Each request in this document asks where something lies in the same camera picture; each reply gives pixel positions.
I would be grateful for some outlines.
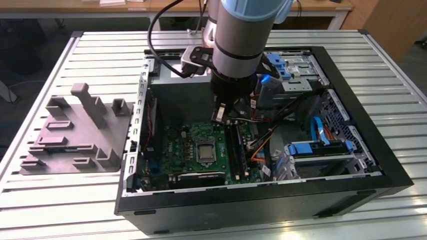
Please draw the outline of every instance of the desk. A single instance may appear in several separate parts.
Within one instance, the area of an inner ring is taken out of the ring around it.
[[[152,38],[156,48],[202,44],[202,35],[184,31],[156,32]],[[268,47],[307,45],[326,48],[415,185],[341,217],[183,232],[166,235],[168,239],[374,240],[427,235],[427,98],[370,35],[355,30],[274,30],[267,42]],[[72,84],[84,81],[104,103],[114,98],[134,101],[147,49],[143,31],[86,32],[70,39],[0,163],[0,239],[147,237],[114,214],[119,172],[18,172],[50,114],[44,106],[51,96],[70,93]]]
[[[34,18],[131,18],[148,17],[154,19],[156,13],[174,0],[147,0],[146,2],[127,2],[126,5],[100,7],[98,1],[82,0],[2,0],[0,19],[34,19]],[[342,27],[349,11],[354,9],[350,0],[342,3],[330,0],[300,0],[302,16],[334,17],[329,26],[330,30]],[[290,16],[296,16],[299,7],[294,3]],[[198,17],[199,0],[184,0],[164,17]]]

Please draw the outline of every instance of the chip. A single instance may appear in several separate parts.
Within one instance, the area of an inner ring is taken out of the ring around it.
[[[203,140],[196,142],[196,161],[200,164],[216,161],[215,141]]]

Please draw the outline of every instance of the red wire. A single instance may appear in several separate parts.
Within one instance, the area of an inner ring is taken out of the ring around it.
[[[150,118],[150,104],[148,104],[148,102],[147,102],[147,125],[148,125],[148,138],[147,138],[146,145],[144,145],[144,152],[148,147],[150,138],[152,137],[152,120]]]

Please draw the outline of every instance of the black cable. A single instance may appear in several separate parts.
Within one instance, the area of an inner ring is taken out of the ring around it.
[[[183,79],[184,78],[188,78],[192,73],[188,72],[188,73],[183,73],[180,71],[178,71],[172,66],[171,64],[168,64],[168,62],[159,56],[159,54],[156,53],[156,50],[154,48],[154,44],[152,44],[152,32],[154,32],[154,27],[155,27],[155,23],[158,22],[162,14],[170,10],[174,6],[176,6],[182,1],[184,0],[176,0],[174,1],[170,5],[167,5],[159,12],[158,14],[154,16],[154,19],[150,23],[150,27],[148,27],[148,32],[147,32],[147,43],[148,43],[148,47],[150,47],[150,50],[151,50],[151,53],[155,57],[155,59],[178,75],[180,76]]]
[[[298,2],[298,14],[296,14],[296,17],[300,17],[303,15],[302,2],[300,2],[300,0],[296,0],[296,2]]]
[[[198,33],[200,26],[202,26],[202,18],[203,18],[203,14],[206,14],[206,10],[207,10],[207,6],[208,6],[208,0],[206,0],[206,3],[203,4],[203,10],[200,12],[200,18],[199,18],[199,22],[198,22],[198,26],[195,27],[195,33]]]

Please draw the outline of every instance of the wooden table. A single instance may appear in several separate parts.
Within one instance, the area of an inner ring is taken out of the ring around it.
[[[147,0],[146,2],[127,2],[126,5],[100,7],[98,1],[82,0],[0,0],[0,19],[36,19],[36,18],[130,18],[148,17],[154,19],[156,13],[174,0]],[[350,0],[342,3],[330,0],[300,0],[303,17],[334,17],[329,29],[342,27],[349,11],[354,9]],[[295,2],[290,16],[296,16],[299,5]],[[199,0],[186,0],[175,6],[164,17],[199,16]]]

